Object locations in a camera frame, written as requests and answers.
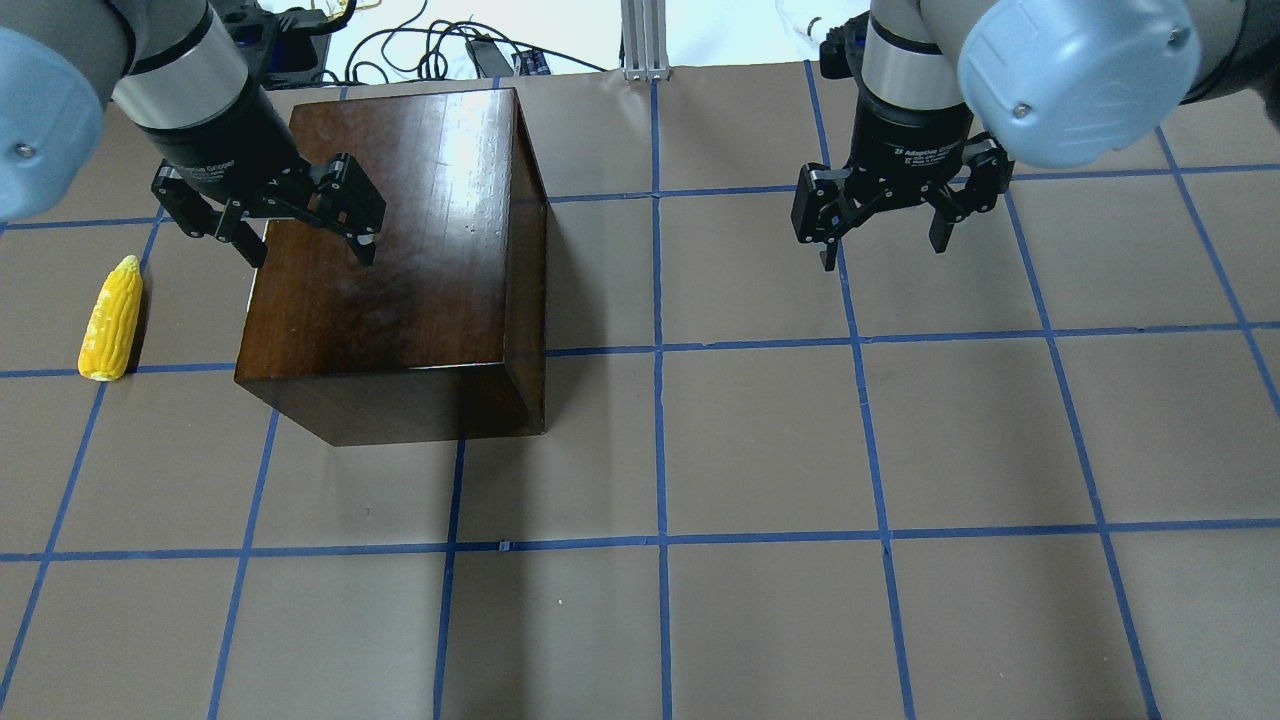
blue plastic cover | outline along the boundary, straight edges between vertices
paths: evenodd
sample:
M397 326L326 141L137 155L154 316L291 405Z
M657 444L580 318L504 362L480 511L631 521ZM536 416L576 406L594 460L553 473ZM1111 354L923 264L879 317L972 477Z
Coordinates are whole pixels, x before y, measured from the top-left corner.
M1000 0L960 53L960 90L1015 159L1071 168L1151 132L1190 90L1184 0Z
M47 46L0 28L0 220L49 210L102 136L102 104Z

corn cob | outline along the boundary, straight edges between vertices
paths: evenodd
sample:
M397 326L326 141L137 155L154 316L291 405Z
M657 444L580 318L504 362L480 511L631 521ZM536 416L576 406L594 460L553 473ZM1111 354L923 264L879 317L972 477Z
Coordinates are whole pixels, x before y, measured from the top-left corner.
M136 255L116 265L102 283L81 345L79 372L91 380L118 380L124 375L142 305L142 274Z

grid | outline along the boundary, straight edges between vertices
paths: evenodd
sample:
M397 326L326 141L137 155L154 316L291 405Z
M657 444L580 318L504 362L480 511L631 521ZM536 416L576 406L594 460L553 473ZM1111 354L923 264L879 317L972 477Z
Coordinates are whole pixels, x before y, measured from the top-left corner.
M824 123L823 123L822 110L818 102L818 91L814 82L813 68L809 63L805 63L804 70L806 74L809 96L813 104L813 118L819 138L822 158L824 163L831 164L829 151L827 147L827 135L823 127ZM494 79L493 87L499 87L498 78ZM346 99L346 94L347 94L346 88L343 88L342 99ZM653 546L658 548L658 564L659 564L659 571L658 571L659 583L657 588L658 602L659 602L659 626L655 629L655 632L660 637L662 712L664 719L671 719L676 716L676 711L673 707L675 705L673 692L672 692L673 679L672 679L672 637L671 637L672 635L671 579L668 568L669 565L668 551L671 547L689 546L689 544L878 542L883 550L882 560L883 560L883 573L887 589L886 602L888 606L890 619L892 625L892 638L897 661L897 676L901 691L902 714L909 719L914 719L916 716L916 711L915 711L914 693L911 688L910 659L908 656L906 641L904 638L904 620L900 609L896 566L893 556L895 541L936 539L936 538L1032 537L1032 536L1089 536L1089 537L1096 536L1101 542L1106 557L1107 570L1114 588L1115 602L1119 609L1121 623L1124 625L1129 652L1133 656L1133 662L1138 675L1137 682L1142 691L1147 715L1148 717L1160 717L1161 711L1158 708L1158 698L1156 697L1152 689L1152 683L1147 673L1140 638L1138 630L1134 626L1132 611L1129 607L1129 601L1125 592L1124 578L1121 577L1121 571L1116 561L1115 548L1112 547L1112 537L1124 533L1280 528L1280 518L1120 521L1120 523L1108 521L1105 509L1102 506L1102 500L1098 488L1094 482L1089 451L1088 447L1085 446L1084 434L1082 432L1080 421L1076 415L1071 387L1070 383L1068 382L1068 375L1064 369L1057 340L1071 338L1071 337L1098 337L1098 336L1239 333L1247 341L1249 352L1257 365L1258 375L1261 377L1263 387L1266 388L1266 392L1268 395L1268 400L1276 414L1280 415L1280 393L1277 393L1275 377L1272 374L1272 370L1267 366L1262 350L1260 348L1260 345L1254 336L1256 331L1280 329L1280 320L1258 322L1258 320L1252 320L1245 315L1244 309L1239 301L1239 297L1236 296L1235 291L1231 287L1230 279L1228 278L1228 273L1222 265L1222 261L1217 255L1213 241L1210 237L1210 232L1207 231L1206 224L1199 215L1199 211L1184 179L1185 176L1192 176L1192 174L1276 172L1280 170L1280 164L1215 165L1215 167L1201 167L1201 168L1181 168L1178 164L1176 159L1174 158L1174 152L1164 132L1157 129L1157 138L1160 141L1161 149L1166 156L1169 165L1165 169L1132 170L1132 172L1102 170L1102 172L1043 173L1043 174L1015 176L1015 182L1036 182L1042 179L1075 179L1075 178L1091 178L1091 177L1143 177L1143 176L1171 177L1178 184L1187 211L1196 225L1196 231L1199 236L1201 242L1203 243L1204 252L1207 254L1212 264L1212 268L1217 275L1217 279L1221 283L1222 291L1226 295L1231 311L1235 315L1236 320L1235 323L1162 325L1162 327L1146 327L1146 328L1139 328L1139 327L1096 327L1096 328L1073 328L1073 329L1055 328L1047 305L1044 302L1044 296L1039 287L1037 270L1032 261L1032 255L1028 249L1025 234L1023 232L1016 202L1010 195L1006 196L1006 206L1010 214L1010 219L1012 222L1014 232L1018 241L1018 249L1027 273L1027 279L1030 283L1032 295L1036 302L1036 309L1039 315L1039 322L1041 322L1039 329L993 331L993 332L972 332L972 333L918 333L918 334L863 336L859 332L858 314L850 291L850 277L849 277L850 274L846 268L844 252L841 252L838 263L838 275L840 275L840 287L844 301L844 311L847 322L847 331L849 331L847 336L814 337L814 338L800 338L800 340L790 338L790 340L772 340L772 341L668 343L664 341L663 337L663 287L662 287L663 241L662 241L662 223L660 223L662 201L669 197L687 197L687 196L790 193L792 192L794 188L790 186L755 186L755 187L722 187L722 188L698 188L698 190L663 190L660 182L662 159L659 156L660 150L659 150L659 123L658 123L659 86L657 83L650 86L650 113L652 113L650 140L652 140L653 181L652 181L652 190L649 192L558 196L558 197L552 197L550 202L570 204L570 202L593 202L593 201L607 201L607 200L645 200L645 199L649 200L652 209L652 220L653 220L652 223L653 299L654 299L653 343L643 346L561 348L561 350L548 351L548 356L570 357L570 356L590 356L590 355L645 355L653 357L653 400L655 410L654 454L655 454L655 466L657 466L655 486L654 486L654 501L657 505L657 532L654 534L639 534L639 536L625 536L625 537L564 538L564 539L547 539L547 541L495 539L489 542L460 542L458 519L461 512L462 489L465 484L463 466L467 452L467 443L462 441L457 443L457 451L453 462L454 468L453 487L452 487L452 497L449 507L448 539L445 542L404 543L404 544L319 546L319 547L257 546L255 544L253 541L255 529L257 524L257 514L268 479L268 470L271 464L271 454L273 448L275 447L276 429L279 424L279 415L278 413L273 411L262 439L257 479L253 488L248 518L244 525L243 542L241 543L239 547L58 551L56 544L59 534L61 532L63 520L67 516L68 507L70 505L73 493L76 491L77 479L82 464L84 461L86 452L93 437L95 425L99 419L99 413L102 407L104 397L110 391L109 386L101 384L97 387L92 407L84 423L81 442L76 452L76 459L69 478L67 480L67 486L63 492L60 503L58 506L58 512L52 524L52 529L49 534L49 539L47 543L45 544L44 551L29 552L29 553L0 553L0 562L38 564L36 579L31 588L29 600L27 602L22 618L22 624L19 626L12 652L8 656L4 678L3 680L0 680L0 710L3 710L4 707L4 702L8 697L14 673L22 660L23 644L27 637L27 630L31 626L33 614L40 601L41 589L46 574L49 571L50 565L54 562L166 560L166 559L236 559L237 569L234 575L234 585L230 594L230 602L227 610L227 620L221 637L219 660L214 679L214 689L209 702L207 716L210 719L214 719L219 714L219 702L221 700L221 689L227 673L228 656L234 643L237 614L239 610L242 589L244 585L244 577L248 565L253 559L346 556L346 555L439 553L444 557L444 574L440 591L436 666L433 680L435 717L439 717L443 707L444 678L448 661L449 621L452 614L454 561L458 553L534 552L534 551L557 551L557 550L575 550L575 548ZM172 223L172 219L166 218L163 210L157 211L155 217L150 218L69 220L69 222L47 222L47 223L13 223L9 224L8 227L0 227L0 238L3 238L4 232L8 229L29 231L29 229L74 228L74 227L100 227L100 225L150 225L147 245L142 255L142 264L145 268L150 259L151 250L155 245L156 234L161 228L161 225L165 223ZM931 343L931 342L1014 340L1014 338L1043 340L1047 346L1052 361L1053 373L1057 379L1059 391L1061 393L1061 401L1065 407L1071 436L1075 443L1075 451L1078 454L1078 460L1087 486L1087 492L1093 512L1093 521L1078 523L1078 524L1015 525L1015 527L964 527L964 528L893 527L890 520L891 509L887 506L884 498L884 488L881 479L873 404L868 395L865 361L863 357L864 347L876 343ZM663 410L663 400L664 400L663 375L664 375L666 355L681 354L681 352L710 352L710 351L733 351L733 350L755 350L755 348L824 347L824 346L847 347L850 350L850 356L851 356L850 359L852 361L854 373L856 378L856 401L859 404L859 410L863 420L861 423L864 433L863 439L867 446L869 470L872 478L872 489L874 495L876 529L832 530L832 532L762 532L762 533L696 533L696 534L676 534L668 532L668 523L667 523L668 498L667 498L667 474L666 474L666 418ZM232 363L163 364L163 365L142 365L138 368L137 372L138 373L227 373L233 368L234 364ZM59 377L59 375L74 375L74 374L76 370L73 368L19 369L19 370L0 369L0 379Z

box top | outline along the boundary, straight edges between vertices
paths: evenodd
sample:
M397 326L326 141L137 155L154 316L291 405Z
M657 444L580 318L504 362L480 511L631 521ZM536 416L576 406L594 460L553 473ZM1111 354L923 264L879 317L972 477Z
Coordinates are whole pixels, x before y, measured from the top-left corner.
M302 155L355 155L387 215L369 268L332 233L271 222L236 379L502 361L517 113L511 90L294 109Z

brown wooden box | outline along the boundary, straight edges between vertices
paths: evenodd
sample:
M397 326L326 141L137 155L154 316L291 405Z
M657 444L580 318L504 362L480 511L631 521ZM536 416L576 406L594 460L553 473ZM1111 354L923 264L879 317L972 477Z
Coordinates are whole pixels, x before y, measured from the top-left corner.
M236 382L332 445L536 434L547 196L513 90L300 105L314 163L356 156L387 200L374 265L268 232Z

